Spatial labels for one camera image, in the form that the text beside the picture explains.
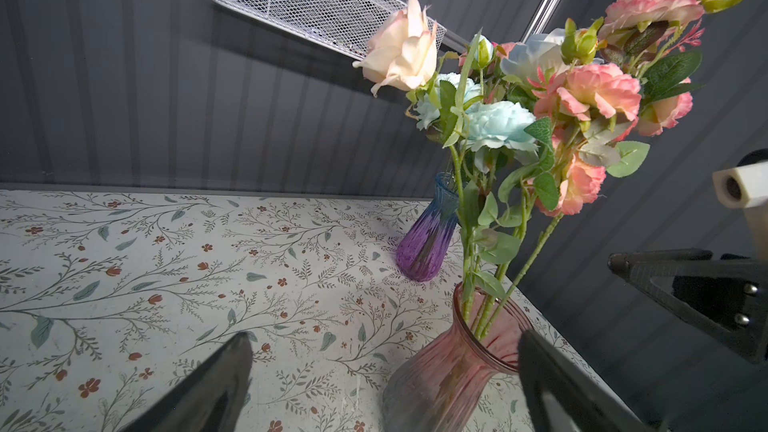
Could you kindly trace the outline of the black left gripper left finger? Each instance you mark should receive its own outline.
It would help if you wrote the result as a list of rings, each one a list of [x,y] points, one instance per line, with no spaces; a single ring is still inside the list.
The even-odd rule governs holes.
[[[245,404],[251,366],[251,343],[240,332],[125,429],[233,431]]]

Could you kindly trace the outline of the pink peony spray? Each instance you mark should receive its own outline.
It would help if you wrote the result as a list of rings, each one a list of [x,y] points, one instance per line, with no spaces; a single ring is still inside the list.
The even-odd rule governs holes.
[[[648,139],[692,110],[702,20],[742,1],[615,0],[586,28],[565,24],[568,69],[522,80],[546,151],[540,176],[524,183],[537,195],[530,219],[540,212],[556,227],[594,203],[607,178],[639,169]]]

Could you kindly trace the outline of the red glass vase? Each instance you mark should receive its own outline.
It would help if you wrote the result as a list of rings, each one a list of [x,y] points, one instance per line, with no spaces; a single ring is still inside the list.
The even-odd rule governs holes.
[[[518,345],[533,325],[508,301],[478,340],[460,311],[462,286],[451,299],[452,324],[391,376],[382,395],[385,431],[461,431],[497,374],[518,373]]]

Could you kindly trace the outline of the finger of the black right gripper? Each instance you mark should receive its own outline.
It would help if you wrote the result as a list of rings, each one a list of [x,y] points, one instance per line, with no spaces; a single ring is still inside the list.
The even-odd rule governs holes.
[[[611,272],[753,364],[767,360],[767,262],[704,249],[622,252]]]

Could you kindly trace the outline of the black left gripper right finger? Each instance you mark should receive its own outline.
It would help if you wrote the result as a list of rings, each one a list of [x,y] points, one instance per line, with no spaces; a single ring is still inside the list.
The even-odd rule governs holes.
[[[519,376],[536,431],[649,431],[533,330],[522,334]]]

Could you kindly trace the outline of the white blue rose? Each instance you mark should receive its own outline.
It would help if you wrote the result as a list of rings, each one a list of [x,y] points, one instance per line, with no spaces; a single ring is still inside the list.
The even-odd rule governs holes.
[[[536,78],[538,70],[559,74],[568,69],[561,52],[564,40],[565,30],[562,28],[548,34],[531,35],[524,43],[517,43],[501,61],[501,70],[505,75],[524,81]]]

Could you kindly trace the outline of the white peony flower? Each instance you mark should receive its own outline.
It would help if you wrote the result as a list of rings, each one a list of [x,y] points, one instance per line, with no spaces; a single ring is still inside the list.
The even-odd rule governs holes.
[[[459,310],[482,338],[511,294],[504,277],[537,197],[524,183],[540,176],[546,156],[543,141],[531,134],[536,119],[522,85],[531,47],[476,35],[461,57],[440,55],[422,38],[417,58],[420,83],[408,93],[412,113],[418,128],[450,154],[463,247]]]

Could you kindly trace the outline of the pale pink rose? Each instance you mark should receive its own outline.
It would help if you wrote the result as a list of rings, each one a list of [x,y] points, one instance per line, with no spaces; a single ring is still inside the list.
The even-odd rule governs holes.
[[[438,25],[430,22],[419,0],[408,0],[370,38],[367,54],[353,66],[373,83],[376,95],[384,87],[404,91],[410,102],[406,116],[418,131],[440,144],[440,92],[443,86],[458,85],[460,75],[442,73],[438,60]]]

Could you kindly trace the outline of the blue purple glass vase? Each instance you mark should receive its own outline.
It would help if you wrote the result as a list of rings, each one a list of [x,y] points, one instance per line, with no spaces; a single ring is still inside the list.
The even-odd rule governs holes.
[[[453,175],[438,173],[432,201],[396,249],[396,265],[406,278],[428,282],[439,274],[458,224],[458,205]]]

